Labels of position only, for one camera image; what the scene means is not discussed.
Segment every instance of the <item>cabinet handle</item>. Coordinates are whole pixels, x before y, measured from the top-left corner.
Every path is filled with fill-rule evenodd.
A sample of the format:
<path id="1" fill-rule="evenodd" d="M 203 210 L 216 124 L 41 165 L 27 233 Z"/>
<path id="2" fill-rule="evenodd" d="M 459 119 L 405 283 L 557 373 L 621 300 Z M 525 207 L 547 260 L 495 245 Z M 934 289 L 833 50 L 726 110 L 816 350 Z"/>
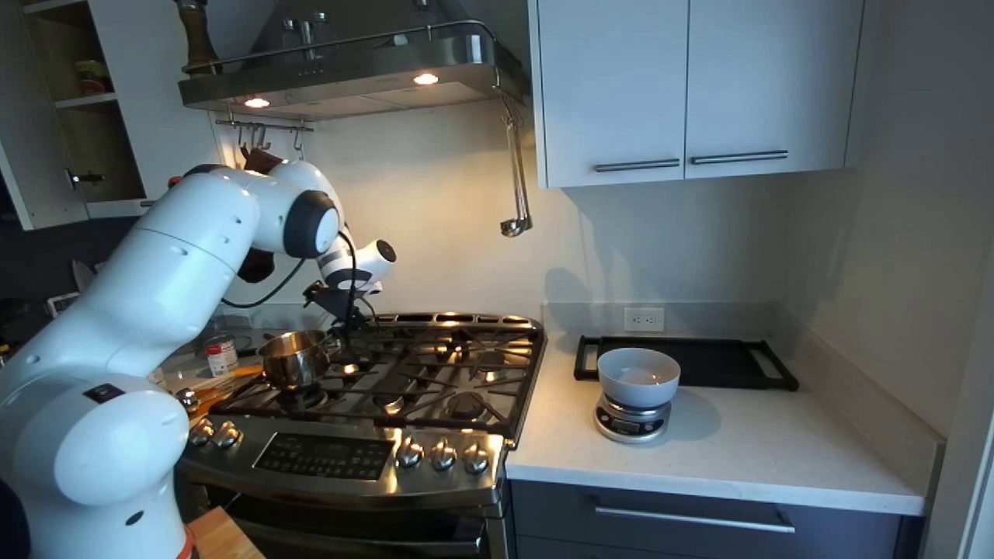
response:
<path id="1" fill-rule="evenodd" d="M 71 166 L 66 166 L 67 188 L 96 185 L 99 179 L 103 174 L 76 174 Z"/>
<path id="2" fill-rule="evenodd" d="M 780 162 L 787 148 L 764 148 L 764 151 L 713 151 L 713 154 L 690 154 L 690 165 L 735 165 L 735 162 Z"/>
<path id="3" fill-rule="evenodd" d="M 593 507 L 593 511 L 597 515 L 626 515 L 626 519 L 652 519 L 652 520 L 735 529 L 735 532 L 764 532 L 764 534 L 798 534 L 798 529 L 780 508 L 776 508 L 776 520 L 679 515 L 679 511 L 617 508 L 617 507 Z"/>
<path id="4" fill-rule="evenodd" d="M 640 158 L 640 162 L 606 162 L 593 165 L 593 174 L 629 174 L 629 171 L 652 171 L 652 166 L 679 166 L 679 158 Z"/>

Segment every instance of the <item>upper cabinet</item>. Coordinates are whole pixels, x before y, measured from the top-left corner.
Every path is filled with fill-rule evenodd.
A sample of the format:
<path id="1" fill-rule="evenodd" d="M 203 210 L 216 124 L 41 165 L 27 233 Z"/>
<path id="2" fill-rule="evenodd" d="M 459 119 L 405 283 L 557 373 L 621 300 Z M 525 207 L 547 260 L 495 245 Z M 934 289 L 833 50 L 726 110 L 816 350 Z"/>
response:
<path id="1" fill-rule="evenodd" d="M 26 229 L 143 213 L 167 179 L 220 162 L 210 119 L 179 103 L 174 3 L 0 5 L 0 171 Z"/>
<path id="2" fill-rule="evenodd" d="M 530 0 L 547 185 L 844 165 L 865 0 Z"/>

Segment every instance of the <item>white bowl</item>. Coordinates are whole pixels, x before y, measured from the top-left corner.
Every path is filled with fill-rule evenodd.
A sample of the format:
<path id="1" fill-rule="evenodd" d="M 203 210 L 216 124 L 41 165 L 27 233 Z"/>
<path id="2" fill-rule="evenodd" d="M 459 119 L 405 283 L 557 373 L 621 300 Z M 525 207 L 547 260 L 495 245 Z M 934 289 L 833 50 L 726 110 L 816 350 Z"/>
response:
<path id="1" fill-rule="evenodd" d="M 597 370 L 602 391 L 621 405 L 661 405 L 679 386 L 679 364 L 652 348 L 602 350 Z"/>

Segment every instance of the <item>stainless steel range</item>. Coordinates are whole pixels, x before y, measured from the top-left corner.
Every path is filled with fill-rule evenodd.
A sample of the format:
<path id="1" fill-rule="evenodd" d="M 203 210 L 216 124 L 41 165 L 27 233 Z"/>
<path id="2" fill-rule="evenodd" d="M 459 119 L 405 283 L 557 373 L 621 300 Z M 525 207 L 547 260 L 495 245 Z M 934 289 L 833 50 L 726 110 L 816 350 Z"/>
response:
<path id="1" fill-rule="evenodd" d="M 182 508 L 224 507 L 270 559 L 506 556 L 540 323 L 389 314 L 326 355 L 311 387 L 262 375 L 210 405 L 178 466 Z"/>

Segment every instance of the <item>drawer handle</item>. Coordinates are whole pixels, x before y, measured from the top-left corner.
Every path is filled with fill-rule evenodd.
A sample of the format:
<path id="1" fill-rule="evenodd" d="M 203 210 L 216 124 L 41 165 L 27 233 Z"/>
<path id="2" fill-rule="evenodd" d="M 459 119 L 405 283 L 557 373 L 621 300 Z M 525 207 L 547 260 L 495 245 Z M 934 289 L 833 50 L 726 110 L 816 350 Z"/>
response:
<path id="1" fill-rule="evenodd" d="M 690 154 L 690 165 L 784 162 L 787 148 Z"/>
<path id="2" fill-rule="evenodd" d="M 593 507 L 593 511 L 597 515 L 626 515 L 626 519 L 652 519 L 652 520 L 735 529 L 735 532 L 764 532 L 764 534 L 798 534 L 798 529 L 780 508 L 776 508 L 776 520 L 679 515 L 679 511 L 617 508 L 617 507 Z"/>
<path id="3" fill-rule="evenodd" d="M 606 162 L 593 165 L 593 174 L 629 174 L 629 171 L 652 171 L 652 166 L 679 166 L 679 158 L 643 158 L 643 162 Z"/>

